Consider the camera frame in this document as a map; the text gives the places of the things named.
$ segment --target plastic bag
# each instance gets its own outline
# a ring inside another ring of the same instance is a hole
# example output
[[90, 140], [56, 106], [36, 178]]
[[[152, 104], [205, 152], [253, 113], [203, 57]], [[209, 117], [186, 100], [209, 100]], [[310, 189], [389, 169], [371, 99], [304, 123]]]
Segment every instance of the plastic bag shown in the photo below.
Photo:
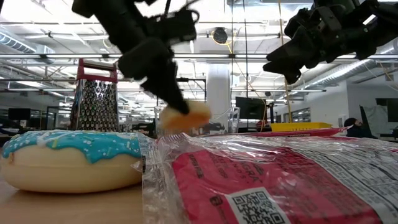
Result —
[[144, 223], [398, 223], [398, 144], [168, 136], [147, 151]]

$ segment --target yellow tray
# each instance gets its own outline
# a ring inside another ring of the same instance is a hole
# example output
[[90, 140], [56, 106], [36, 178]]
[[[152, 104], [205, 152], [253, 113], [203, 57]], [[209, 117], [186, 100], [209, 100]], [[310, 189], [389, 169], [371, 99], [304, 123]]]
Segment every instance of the yellow tray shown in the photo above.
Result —
[[307, 123], [281, 123], [281, 124], [271, 124], [272, 131], [301, 131], [301, 130], [311, 130], [320, 128], [331, 128], [331, 124], [326, 124], [322, 122], [307, 122]]

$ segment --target person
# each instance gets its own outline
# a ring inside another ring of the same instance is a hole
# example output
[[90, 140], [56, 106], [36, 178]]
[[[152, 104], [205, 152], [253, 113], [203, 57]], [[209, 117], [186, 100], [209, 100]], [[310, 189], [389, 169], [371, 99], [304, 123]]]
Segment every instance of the person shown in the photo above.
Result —
[[356, 118], [348, 118], [344, 122], [344, 127], [350, 126], [352, 127], [347, 129], [347, 137], [377, 139], [377, 137], [373, 136], [370, 131], [365, 130], [362, 126], [362, 122], [358, 121]]

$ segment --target ceiling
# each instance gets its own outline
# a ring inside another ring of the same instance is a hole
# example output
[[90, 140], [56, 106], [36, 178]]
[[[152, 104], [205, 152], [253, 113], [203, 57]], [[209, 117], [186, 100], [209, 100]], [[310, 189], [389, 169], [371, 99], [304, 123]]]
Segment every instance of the ceiling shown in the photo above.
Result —
[[[201, 0], [191, 6], [200, 13], [200, 20], [196, 24], [198, 38], [190, 43], [178, 44], [173, 47], [176, 54], [268, 54], [282, 45], [280, 38], [279, 7], [276, 0], [246, 0], [243, 8], [242, 0], [235, 0], [234, 6], [225, 4], [225, 1]], [[71, 11], [72, 0], [5, 0], [0, 16], [0, 33], [17, 39], [28, 47], [46, 49], [55, 54], [76, 54], [76, 59], [54, 59], [52, 64], [35, 60], [12, 59], [0, 61], [2, 79], [41, 79], [65, 80], [73, 79], [77, 73], [78, 54], [119, 54], [113, 46], [105, 30], [95, 17], [90, 19], [81, 17]], [[158, 0], [150, 7], [144, 3], [137, 3], [137, 7], [144, 16], [161, 14], [164, 11], [166, 0]], [[170, 11], [180, 9], [186, 0], [172, 0]], [[310, 7], [310, 0], [283, 0], [281, 4], [281, 18], [284, 29], [287, 21], [303, 7]], [[224, 27], [229, 33], [228, 45], [217, 44], [211, 33], [215, 27]], [[0, 44], [2, 54], [21, 54], [4, 44]], [[104, 63], [114, 63], [117, 59], [102, 60]], [[249, 60], [246, 66], [244, 61], [232, 62], [204, 58], [192, 60], [179, 59], [178, 77], [205, 79], [208, 65], [211, 63], [229, 63], [231, 73], [234, 75], [233, 88], [246, 88], [246, 81], [242, 73], [248, 68], [249, 81], [255, 89], [284, 88], [284, 77], [275, 73], [262, 71], [264, 62]], [[303, 77], [295, 86], [314, 80], [323, 73], [335, 68], [338, 64], [321, 63], [313, 69], [303, 68]], [[87, 70], [96, 75], [107, 75], [106, 72]], [[73, 98], [73, 83], [68, 82], [12, 82], [11, 87], [7, 82], [0, 82], [2, 88], [36, 88], [57, 89], [68, 91], [49, 91], [49, 94], [62, 101]], [[203, 82], [180, 83], [184, 89], [184, 97], [189, 99], [204, 99]], [[140, 103], [146, 107], [147, 114], [153, 108], [156, 100], [139, 91], [138, 82], [119, 82], [118, 89], [123, 90], [120, 96], [124, 98], [125, 105]], [[245, 94], [244, 91], [234, 91], [233, 96]]]

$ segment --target red label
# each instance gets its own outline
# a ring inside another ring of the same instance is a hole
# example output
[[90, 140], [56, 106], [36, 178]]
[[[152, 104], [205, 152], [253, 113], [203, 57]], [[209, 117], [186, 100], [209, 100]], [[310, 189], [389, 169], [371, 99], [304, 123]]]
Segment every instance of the red label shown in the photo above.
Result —
[[303, 155], [274, 147], [241, 153], [248, 155], [236, 157], [245, 161], [202, 150], [172, 163], [191, 223], [381, 223], [366, 202]]

